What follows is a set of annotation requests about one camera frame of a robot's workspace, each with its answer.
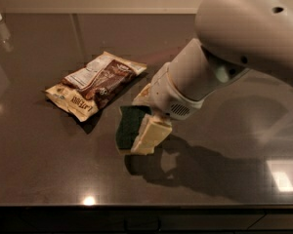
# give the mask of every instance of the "black screw hole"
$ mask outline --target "black screw hole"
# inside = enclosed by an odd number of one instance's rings
[[[282,7],[274,7],[272,8],[272,11],[277,14],[277,13],[280,13],[280,12],[283,12],[284,9]]]
[[[241,62],[243,63],[243,64],[246,64],[247,63],[247,57],[241,57]]]
[[[234,75],[235,73],[236,73],[236,71],[235,71],[234,68],[232,68],[231,70],[229,70],[229,74],[230,74],[230,75]]]

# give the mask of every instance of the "metal table surface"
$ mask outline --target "metal table surface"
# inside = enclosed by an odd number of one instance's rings
[[[11,39],[0,35],[0,206],[293,206],[293,89],[253,70],[176,122],[154,155],[118,154],[119,106],[195,36],[193,20],[5,15],[0,27]],[[103,51],[148,69],[80,124],[42,91]]]

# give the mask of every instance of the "dark green object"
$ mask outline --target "dark green object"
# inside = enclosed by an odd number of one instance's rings
[[[122,118],[116,132],[118,149],[130,150],[139,134],[140,125],[146,114],[151,114],[148,106],[121,106]]]

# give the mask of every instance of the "robotic arm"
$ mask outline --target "robotic arm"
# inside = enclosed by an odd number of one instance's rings
[[[279,1],[204,0],[195,30],[198,39],[164,64],[134,104],[185,120],[250,68],[293,86],[293,11]]]

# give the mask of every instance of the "snack bag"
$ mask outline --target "snack bag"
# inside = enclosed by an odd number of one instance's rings
[[[126,84],[146,69],[145,64],[104,52],[45,93],[57,107],[83,122],[104,108]]]

